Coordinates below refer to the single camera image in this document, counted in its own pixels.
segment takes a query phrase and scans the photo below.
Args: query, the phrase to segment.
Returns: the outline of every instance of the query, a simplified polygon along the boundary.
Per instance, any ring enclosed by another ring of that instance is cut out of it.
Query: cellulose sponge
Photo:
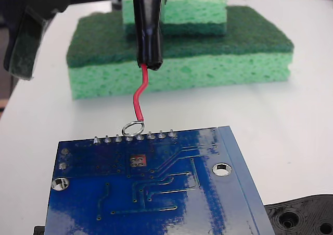
[[[287,80],[292,42],[249,7],[227,10],[226,36],[164,37],[164,63],[145,92]],[[82,18],[67,63],[73,98],[133,94],[142,82],[119,11]]]
[[[226,33],[226,0],[167,0],[164,35],[223,35]],[[127,34],[135,34],[133,0],[122,0]]]

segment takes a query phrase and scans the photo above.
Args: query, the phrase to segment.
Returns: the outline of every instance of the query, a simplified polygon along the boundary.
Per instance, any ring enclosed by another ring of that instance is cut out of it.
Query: black plastic part
[[[163,63],[161,31],[165,0],[133,0],[138,65],[158,70]]]
[[[40,41],[49,22],[70,0],[0,0],[0,13],[9,28],[4,68],[16,77],[31,79]]]
[[[333,195],[315,195],[265,206],[276,235],[333,234]]]
[[[33,235],[44,235],[45,226],[35,226],[33,230]]]

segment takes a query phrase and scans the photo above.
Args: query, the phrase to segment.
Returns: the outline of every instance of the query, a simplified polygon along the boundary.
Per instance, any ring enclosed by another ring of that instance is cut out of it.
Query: hole
[[[213,173],[217,176],[228,176],[231,174],[231,166],[226,163],[218,163],[213,166]]]
[[[291,229],[298,224],[299,218],[295,213],[286,212],[279,217],[279,222],[284,228]]]
[[[322,234],[331,234],[333,231],[333,227],[329,223],[323,223],[320,227],[320,231]]]
[[[67,178],[56,178],[51,183],[51,187],[55,191],[63,191],[68,186],[69,186],[69,180]]]

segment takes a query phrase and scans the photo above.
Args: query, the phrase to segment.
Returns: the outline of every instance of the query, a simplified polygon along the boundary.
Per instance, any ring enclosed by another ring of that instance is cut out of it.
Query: circuit board
[[[274,234],[229,127],[60,142],[46,235]]]

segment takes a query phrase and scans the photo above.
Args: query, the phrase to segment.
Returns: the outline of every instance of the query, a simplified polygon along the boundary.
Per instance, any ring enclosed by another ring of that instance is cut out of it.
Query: white surface
[[[144,94],[146,131],[230,125],[264,204],[333,194],[333,2],[228,1],[253,7],[294,42],[290,80]],[[58,15],[35,79],[15,88],[0,121],[0,234],[45,224],[58,141],[113,136],[135,118],[131,95],[71,99],[66,52],[76,23],[109,5]]]

